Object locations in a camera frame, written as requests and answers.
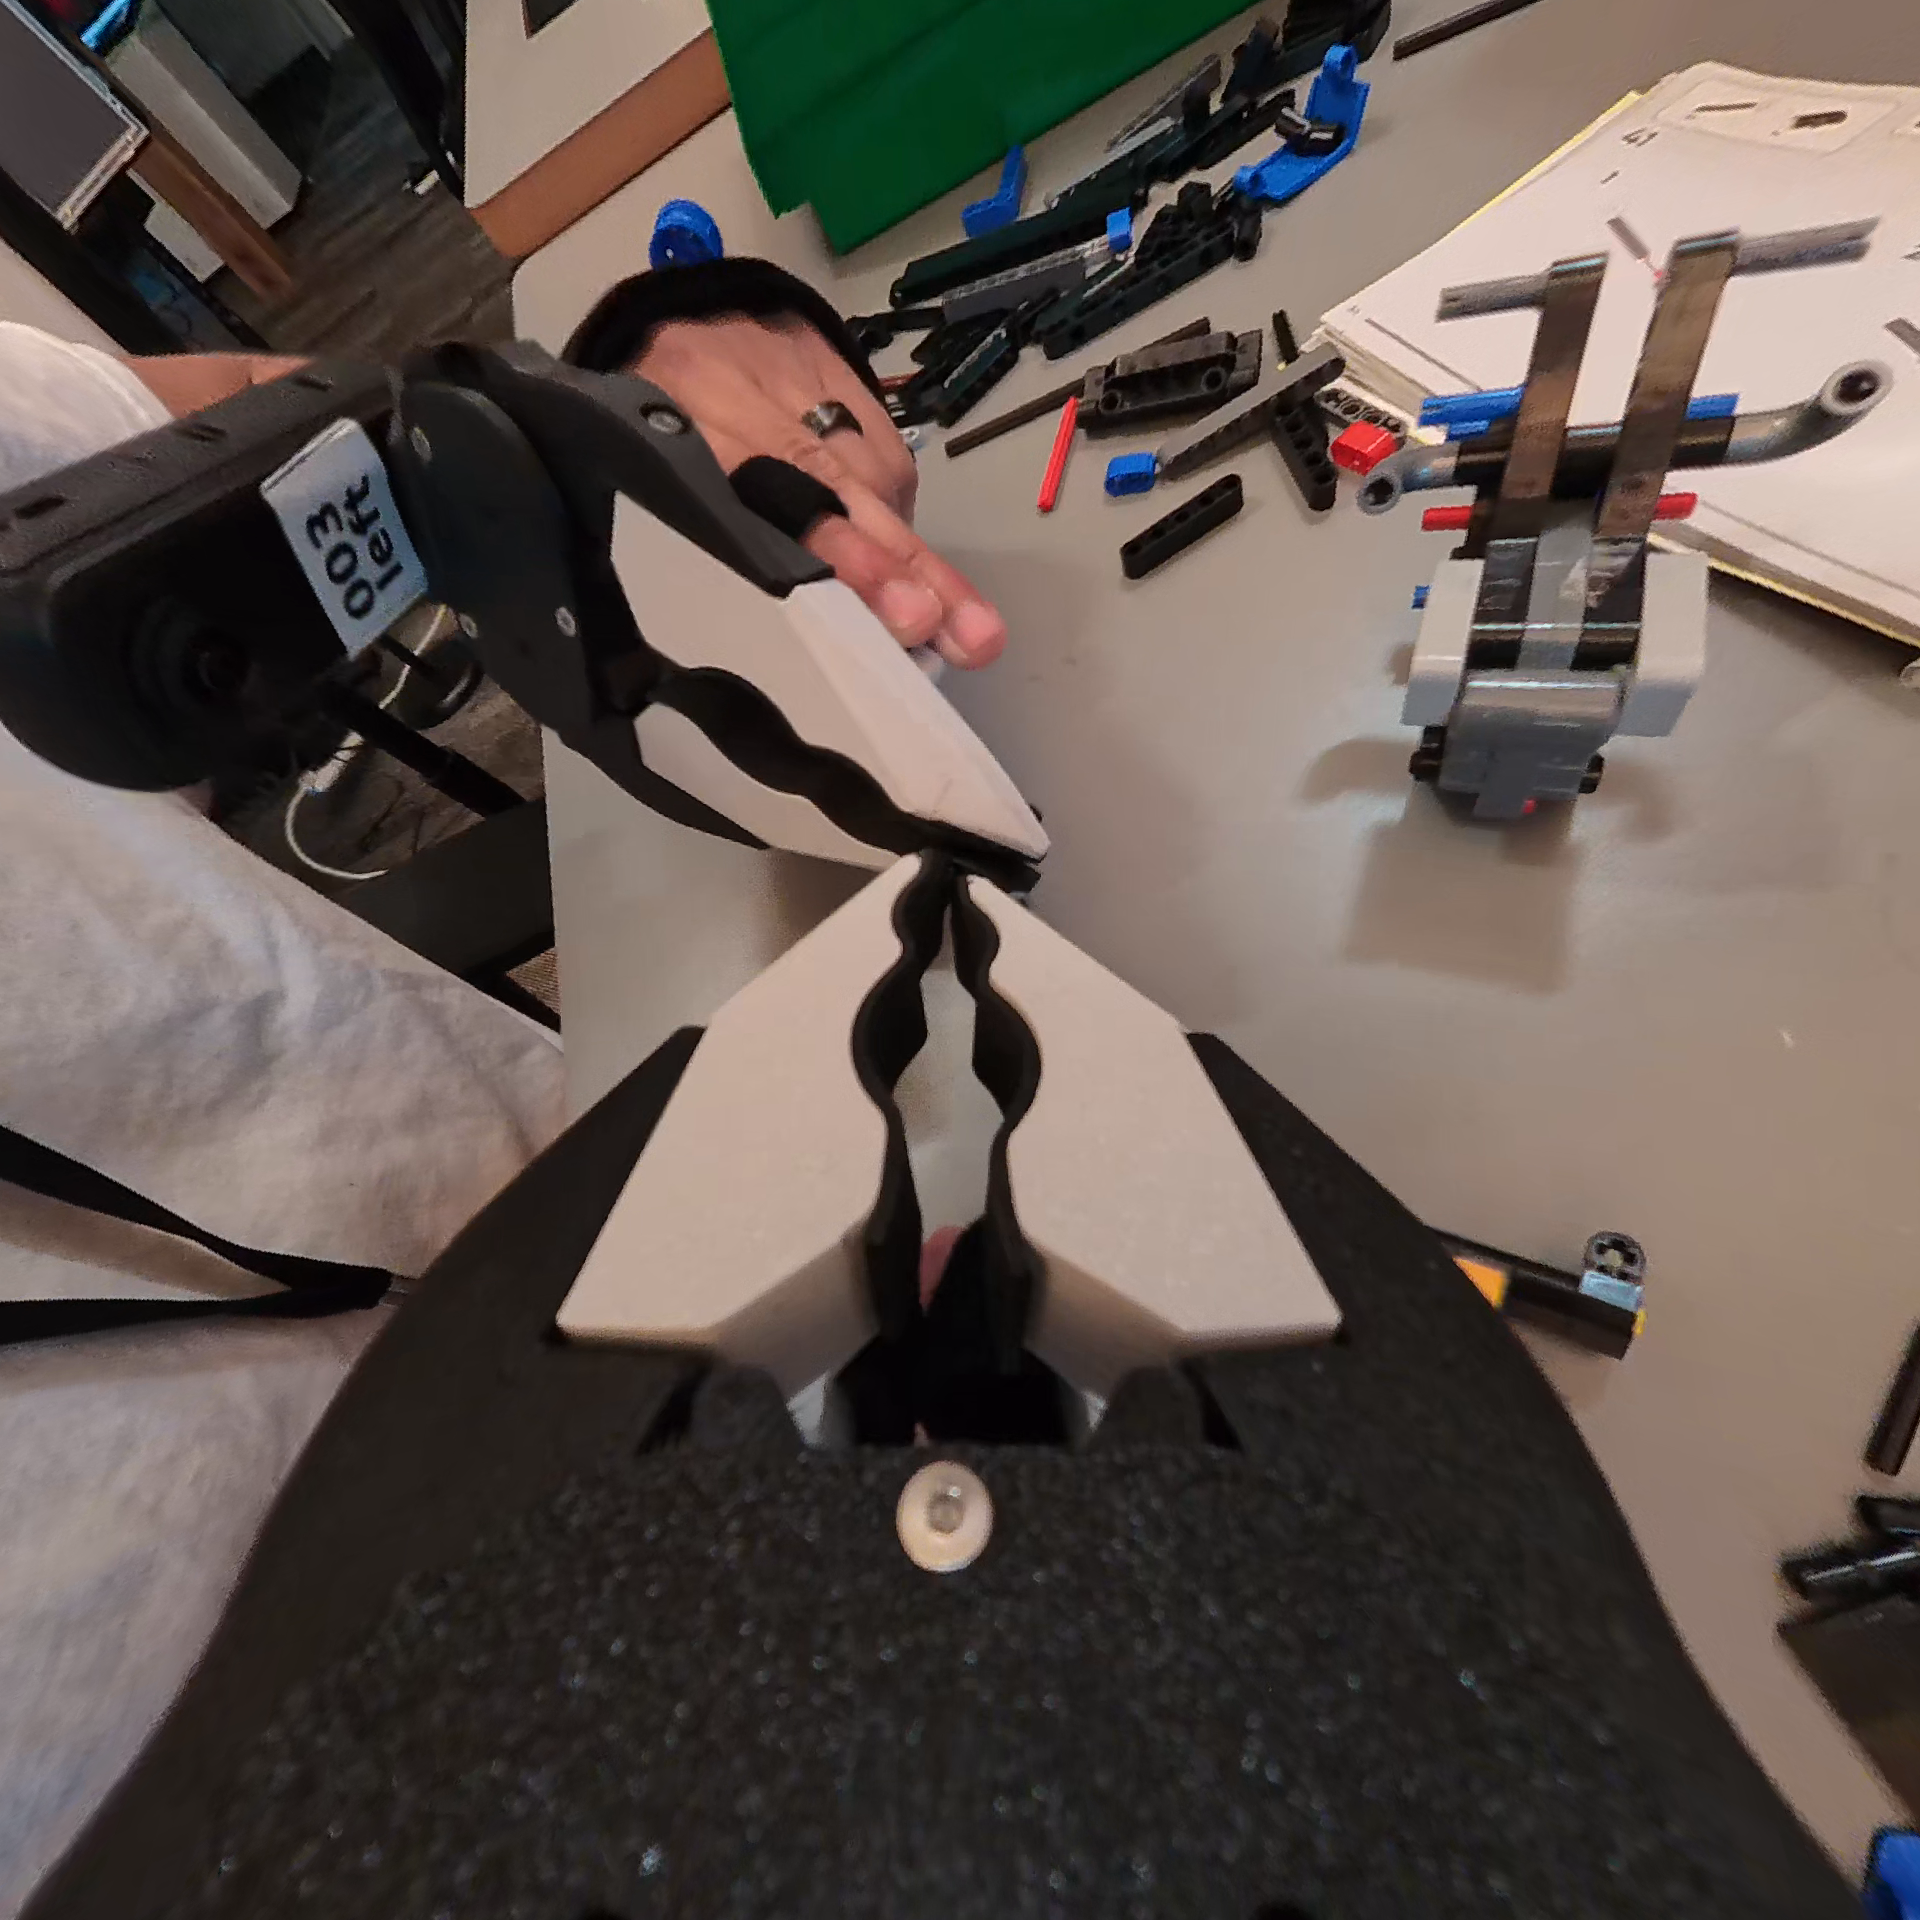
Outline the black lego panel piece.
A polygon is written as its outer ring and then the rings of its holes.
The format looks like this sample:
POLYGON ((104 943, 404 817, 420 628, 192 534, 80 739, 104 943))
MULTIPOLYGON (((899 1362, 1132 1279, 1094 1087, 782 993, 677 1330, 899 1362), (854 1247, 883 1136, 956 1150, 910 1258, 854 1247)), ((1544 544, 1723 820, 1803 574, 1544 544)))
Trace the black lego panel piece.
POLYGON ((1843 1542, 1787 1554, 1781 1641, 1894 1799, 1918 1806, 1918 1500, 1860 1495, 1843 1542))

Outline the person's left hand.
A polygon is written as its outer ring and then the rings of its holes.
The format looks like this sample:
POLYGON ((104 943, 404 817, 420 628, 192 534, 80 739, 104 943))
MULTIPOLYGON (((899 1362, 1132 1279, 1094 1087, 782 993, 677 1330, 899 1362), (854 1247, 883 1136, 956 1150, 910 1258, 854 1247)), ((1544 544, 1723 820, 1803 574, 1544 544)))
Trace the person's left hand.
POLYGON ((992 665, 1005 623, 914 530, 920 468, 867 382, 811 324, 794 319, 674 321, 628 370, 673 398, 729 473, 780 460, 846 511, 803 538, 908 649, 961 668, 992 665))

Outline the wooden-edged side table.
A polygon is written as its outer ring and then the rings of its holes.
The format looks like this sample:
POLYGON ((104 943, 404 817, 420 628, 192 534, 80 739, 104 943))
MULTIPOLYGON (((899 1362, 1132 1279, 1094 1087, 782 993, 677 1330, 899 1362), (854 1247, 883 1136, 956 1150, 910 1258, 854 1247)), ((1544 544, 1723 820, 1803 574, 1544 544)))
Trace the wooden-edged side table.
POLYGON ((729 107, 707 3, 467 3, 465 206, 539 251, 729 107))

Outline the short black lego beam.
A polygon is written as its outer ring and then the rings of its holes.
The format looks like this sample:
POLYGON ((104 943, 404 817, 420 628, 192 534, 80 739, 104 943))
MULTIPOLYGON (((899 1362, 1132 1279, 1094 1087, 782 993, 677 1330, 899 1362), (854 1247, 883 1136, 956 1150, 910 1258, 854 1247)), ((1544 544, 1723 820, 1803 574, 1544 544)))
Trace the short black lego beam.
POLYGON ((1244 484, 1237 472, 1190 494, 1121 546, 1121 577, 1138 584, 1193 551, 1242 515, 1244 484))

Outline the pile of black lego parts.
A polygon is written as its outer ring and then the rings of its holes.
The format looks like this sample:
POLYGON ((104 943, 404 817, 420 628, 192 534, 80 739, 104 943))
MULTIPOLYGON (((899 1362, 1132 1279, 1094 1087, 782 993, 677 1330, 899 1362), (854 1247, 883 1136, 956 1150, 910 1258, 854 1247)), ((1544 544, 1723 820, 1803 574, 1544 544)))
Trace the pile of black lego parts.
POLYGON ((1253 259, 1275 206, 1244 199, 1237 169, 1278 150, 1280 112, 1306 112, 1336 44, 1356 46, 1362 65, 1389 18, 1387 3, 1284 4, 1259 17, 1040 210, 910 262, 888 306, 848 324, 864 354, 916 338, 910 370, 880 378, 892 418, 957 425, 1024 353, 1062 361, 1213 271, 1253 259))

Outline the green box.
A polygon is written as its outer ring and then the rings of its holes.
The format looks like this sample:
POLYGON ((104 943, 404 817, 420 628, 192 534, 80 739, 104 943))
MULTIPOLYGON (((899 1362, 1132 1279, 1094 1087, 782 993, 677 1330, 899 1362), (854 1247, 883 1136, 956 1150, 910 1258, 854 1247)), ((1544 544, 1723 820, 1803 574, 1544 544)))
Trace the green box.
POLYGON ((832 251, 884 234, 1242 3, 709 3, 768 210, 832 251))

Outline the dark grey lego beam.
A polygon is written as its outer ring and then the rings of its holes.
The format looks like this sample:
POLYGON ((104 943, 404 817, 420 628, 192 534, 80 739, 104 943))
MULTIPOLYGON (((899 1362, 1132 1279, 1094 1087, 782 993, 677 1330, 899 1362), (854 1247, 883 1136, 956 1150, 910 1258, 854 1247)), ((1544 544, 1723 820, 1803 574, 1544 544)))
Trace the dark grey lego beam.
POLYGON ((1158 480, 1171 484, 1229 458, 1246 441, 1259 440, 1275 414, 1312 402, 1344 370, 1346 354, 1336 344, 1321 344, 1284 366, 1269 369, 1248 393, 1158 446, 1158 480))

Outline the large blue lego connector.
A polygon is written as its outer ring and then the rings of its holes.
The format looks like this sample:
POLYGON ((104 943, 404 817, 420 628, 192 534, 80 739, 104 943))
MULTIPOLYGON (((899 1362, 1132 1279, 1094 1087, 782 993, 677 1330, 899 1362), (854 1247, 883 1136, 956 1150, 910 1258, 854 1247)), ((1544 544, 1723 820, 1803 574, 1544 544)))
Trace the large blue lego connector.
POLYGON ((1284 206, 1316 186, 1352 152, 1360 134, 1370 86, 1357 80, 1360 50, 1336 44, 1312 80, 1306 112, 1284 107, 1280 145, 1264 160, 1237 169, 1232 186, 1248 199, 1284 206))

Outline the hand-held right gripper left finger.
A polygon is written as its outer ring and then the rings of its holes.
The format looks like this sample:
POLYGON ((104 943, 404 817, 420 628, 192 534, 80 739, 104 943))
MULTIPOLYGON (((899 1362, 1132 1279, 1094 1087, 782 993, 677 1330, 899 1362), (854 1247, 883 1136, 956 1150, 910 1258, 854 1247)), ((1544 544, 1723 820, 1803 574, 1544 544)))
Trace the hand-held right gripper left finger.
POLYGON ((557 1313, 571 1342, 698 1352, 794 1395, 921 1322, 897 1084, 944 919, 901 857, 702 1031, 557 1313))

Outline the person's left forearm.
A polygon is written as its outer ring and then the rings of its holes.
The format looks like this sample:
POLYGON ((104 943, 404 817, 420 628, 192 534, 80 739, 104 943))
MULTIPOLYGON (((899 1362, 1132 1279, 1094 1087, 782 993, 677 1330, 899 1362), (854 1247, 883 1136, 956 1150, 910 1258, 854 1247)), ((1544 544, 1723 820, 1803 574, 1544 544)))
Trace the person's left forearm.
POLYGON ((274 353, 123 356, 3 323, 3 491, 305 369, 274 353))

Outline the short black lego axle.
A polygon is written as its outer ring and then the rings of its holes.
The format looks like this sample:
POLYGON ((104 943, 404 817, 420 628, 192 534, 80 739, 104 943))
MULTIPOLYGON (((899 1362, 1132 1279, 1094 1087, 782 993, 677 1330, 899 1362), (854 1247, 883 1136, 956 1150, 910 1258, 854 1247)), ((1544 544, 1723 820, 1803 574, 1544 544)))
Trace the short black lego axle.
POLYGON ((1878 1476, 1897 1479, 1918 1436, 1920 1330, 1914 1323, 1897 1360, 1888 1392, 1864 1449, 1864 1465, 1878 1476))

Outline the black lego frame piece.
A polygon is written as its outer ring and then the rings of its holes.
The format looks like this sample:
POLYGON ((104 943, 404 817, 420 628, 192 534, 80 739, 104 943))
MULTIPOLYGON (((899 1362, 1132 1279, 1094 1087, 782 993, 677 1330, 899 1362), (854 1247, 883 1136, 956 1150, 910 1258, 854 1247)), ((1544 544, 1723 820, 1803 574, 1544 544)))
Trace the black lego frame piece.
POLYGON ((1126 353, 1093 369, 1076 423, 1093 438, 1138 434, 1156 423, 1188 423, 1246 396, 1262 376, 1264 331, 1213 329, 1126 353))

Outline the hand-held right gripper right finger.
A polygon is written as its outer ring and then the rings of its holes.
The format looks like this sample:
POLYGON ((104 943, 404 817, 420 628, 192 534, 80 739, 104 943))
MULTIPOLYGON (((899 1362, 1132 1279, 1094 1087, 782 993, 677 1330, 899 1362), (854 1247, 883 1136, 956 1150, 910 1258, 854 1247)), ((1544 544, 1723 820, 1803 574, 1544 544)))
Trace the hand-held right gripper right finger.
POLYGON ((984 879, 950 902, 990 1150, 992 1328, 1076 1387, 1326 1342, 1339 1307, 1193 1041, 984 879))

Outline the long black lego axle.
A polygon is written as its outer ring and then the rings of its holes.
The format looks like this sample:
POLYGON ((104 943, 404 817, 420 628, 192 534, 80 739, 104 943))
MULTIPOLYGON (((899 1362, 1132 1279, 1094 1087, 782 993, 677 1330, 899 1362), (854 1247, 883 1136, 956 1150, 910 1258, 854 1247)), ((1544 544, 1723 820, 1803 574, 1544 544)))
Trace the long black lego axle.
POLYGON ((1414 33, 1409 33, 1409 34, 1400 38, 1393 46, 1393 60, 1394 62, 1413 60, 1413 58, 1424 56, 1424 54, 1428 54, 1437 46, 1445 46, 1450 41, 1459 41, 1459 39, 1462 39, 1473 33, 1480 33, 1483 27, 1491 27, 1491 26, 1500 24, 1500 20, 1517 17, 1517 14, 1523 14, 1532 7, 1539 7, 1539 3, 1530 3, 1530 0, 1473 3, 1473 4, 1462 7, 1461 12, 1454 12, 1451 17, 1437 18, 1428 26, 1421 26, 1414 33))

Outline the dark monitor screen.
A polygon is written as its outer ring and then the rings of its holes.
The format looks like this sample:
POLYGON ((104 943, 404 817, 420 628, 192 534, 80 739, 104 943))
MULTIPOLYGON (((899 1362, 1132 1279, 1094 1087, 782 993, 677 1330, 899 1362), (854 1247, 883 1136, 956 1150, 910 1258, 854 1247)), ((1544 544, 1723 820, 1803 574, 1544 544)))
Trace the dark monitor screen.
POLYGON ((149 137, 24 4, 3 4, 3 169, 65 231, 77 228, 149 137))

